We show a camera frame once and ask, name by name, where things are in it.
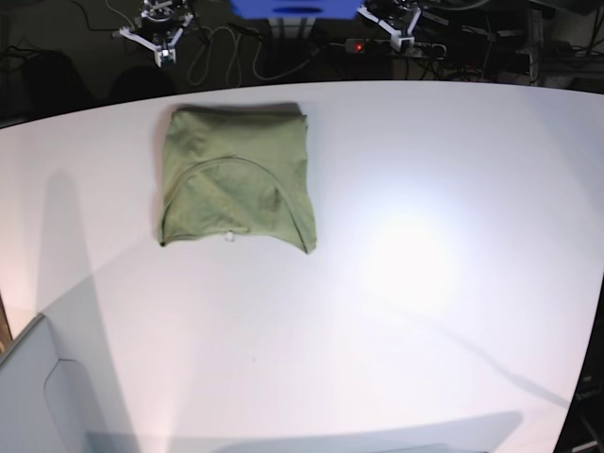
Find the green T-shirt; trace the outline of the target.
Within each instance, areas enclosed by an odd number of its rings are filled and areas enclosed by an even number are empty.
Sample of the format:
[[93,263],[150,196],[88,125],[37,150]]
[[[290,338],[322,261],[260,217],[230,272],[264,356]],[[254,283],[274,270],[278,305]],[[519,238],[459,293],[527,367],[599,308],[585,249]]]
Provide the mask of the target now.
[[175,109],[161,149],[159,244],[226,234],[314,251],[308,130],[295,103]]

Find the blue box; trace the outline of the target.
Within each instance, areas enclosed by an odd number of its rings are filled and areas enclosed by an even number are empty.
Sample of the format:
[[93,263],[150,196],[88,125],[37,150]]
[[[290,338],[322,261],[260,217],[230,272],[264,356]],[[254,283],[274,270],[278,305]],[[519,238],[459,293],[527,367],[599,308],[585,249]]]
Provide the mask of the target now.
[[234,12],[245,19],[352,19],[361,0],[232,0]]

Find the black power strip red switch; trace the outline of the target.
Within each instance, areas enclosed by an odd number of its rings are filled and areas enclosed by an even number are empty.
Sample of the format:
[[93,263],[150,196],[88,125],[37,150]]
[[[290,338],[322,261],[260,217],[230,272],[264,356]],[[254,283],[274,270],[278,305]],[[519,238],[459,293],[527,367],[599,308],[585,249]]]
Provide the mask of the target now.
[[446,57],[444,44],[403,41],[399,46],[385,39],[347,39],[344,49],[352,55],[370,55],[402,59],[442,60]]

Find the aluminium profile post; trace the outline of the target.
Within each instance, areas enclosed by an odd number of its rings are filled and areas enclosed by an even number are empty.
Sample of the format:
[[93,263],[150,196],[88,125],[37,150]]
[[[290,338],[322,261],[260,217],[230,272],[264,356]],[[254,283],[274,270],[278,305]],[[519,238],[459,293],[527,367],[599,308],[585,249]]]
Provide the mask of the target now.
[[269,18],[271,33],[276,40],[305,40],[310,36],[315,18]]

